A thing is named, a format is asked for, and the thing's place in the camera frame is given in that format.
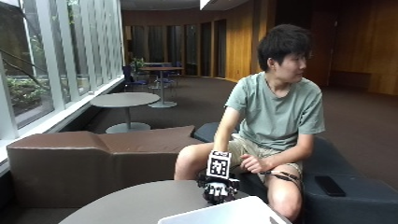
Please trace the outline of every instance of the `green t-shirt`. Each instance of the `green t-shirt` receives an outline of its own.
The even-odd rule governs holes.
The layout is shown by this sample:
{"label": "green t-shirt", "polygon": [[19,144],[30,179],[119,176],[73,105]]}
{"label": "green t-shirt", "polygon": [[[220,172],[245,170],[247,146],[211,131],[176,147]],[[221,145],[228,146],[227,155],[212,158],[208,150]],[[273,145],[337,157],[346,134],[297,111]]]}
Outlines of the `green t-shirt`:
{"label": "green t-shirt", "polygon": [[277,97],[265,72],[251,75],[239,81],[225,106],[244,116],[239,134],[261,147],[285,150],[296,146],[300,133],[325,131],[322,92],[306,78]]}

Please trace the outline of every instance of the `black hair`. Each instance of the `black hair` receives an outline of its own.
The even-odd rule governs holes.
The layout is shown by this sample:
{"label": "black hair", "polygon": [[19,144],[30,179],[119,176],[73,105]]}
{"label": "black hair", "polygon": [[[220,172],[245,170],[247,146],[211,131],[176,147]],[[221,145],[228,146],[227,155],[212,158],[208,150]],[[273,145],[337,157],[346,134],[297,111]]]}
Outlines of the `black hair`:
{"label": "black hair", "polygon": [[309,58],[312,42],[312,34],[306,29],[290,24],[277,25],[263,37],[257,47],[261,69],[269,70],[269,58],[276,60],[278,64],[282,64],[285,56],[292,53]]}

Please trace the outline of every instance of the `gray table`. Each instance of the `gray table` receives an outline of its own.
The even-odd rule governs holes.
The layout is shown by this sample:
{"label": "gray table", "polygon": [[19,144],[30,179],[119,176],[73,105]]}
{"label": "gray table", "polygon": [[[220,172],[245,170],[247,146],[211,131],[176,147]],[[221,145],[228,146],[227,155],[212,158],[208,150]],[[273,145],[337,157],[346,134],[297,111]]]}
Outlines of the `gray table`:
{"label": "gray table", "polygon": [[[123,189],[88,204],[60,224],[156,224],[163,217],[211,206],[193,180],[165,180]],[[240,192],[239,198],[248,194]]]}
{"label": "gray table", "polygon": [[121,92],[99,95],[91,100],[91,104],[99,107],[123,108],[125,113],[125,123],[113,125],[107,129],[107,133],[128,133],[140,130],[149,130],[145,123],[131,122],[129,107],[149,105],[160,100],[160,96],[147,92]]}
{"label": "gray table", "polygon": [[183,70],[183,67],[143,67],[140,68],[143,71],[157,71],[161,72],[161,100],[156,102],[155,104],[149,105],[156,108],[165,108],[165,107],[172,107],[176,106],[176,102],[171,101],[164,101],[164,84],[163,84],[163,72],[164,71],[175,71],[175,70]]}

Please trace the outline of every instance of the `ceiling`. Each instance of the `ceiling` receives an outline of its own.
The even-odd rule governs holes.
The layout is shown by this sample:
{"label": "ceiling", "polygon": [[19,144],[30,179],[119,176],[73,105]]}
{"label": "ceiling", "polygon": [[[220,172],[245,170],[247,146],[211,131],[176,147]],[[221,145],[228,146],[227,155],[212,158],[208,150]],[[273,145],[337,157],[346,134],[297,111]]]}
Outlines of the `ceiling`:
{"label": "ceiling", "polygon": [[[200,0],[120,0],[123,10],[200,8]],[[249,0],[211,0],[201,10],[228,10]]]}

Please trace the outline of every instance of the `table top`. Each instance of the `table top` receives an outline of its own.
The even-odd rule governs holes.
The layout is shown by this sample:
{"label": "table top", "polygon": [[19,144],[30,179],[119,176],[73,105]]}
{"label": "table top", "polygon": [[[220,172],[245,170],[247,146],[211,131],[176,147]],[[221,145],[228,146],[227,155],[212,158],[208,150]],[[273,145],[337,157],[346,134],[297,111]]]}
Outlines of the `table top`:
{"label": "table top", "polygon": [[[123,189],[88,204],[60,224],[156,224],[163,217],[212,206],[195,180],[165,180]],[[240,192],[237,198],[249,195]]]}
{"label": "table top", "polygon": [[143,71],[171,71],[171,70],[183,70],[183,67],[141,67]]}
{"label": "table top", "polygon": [[160,100],[160,96],[147,92],[120,92],[99,95],[91,104],[99,107],[131,107],[149,105]]}

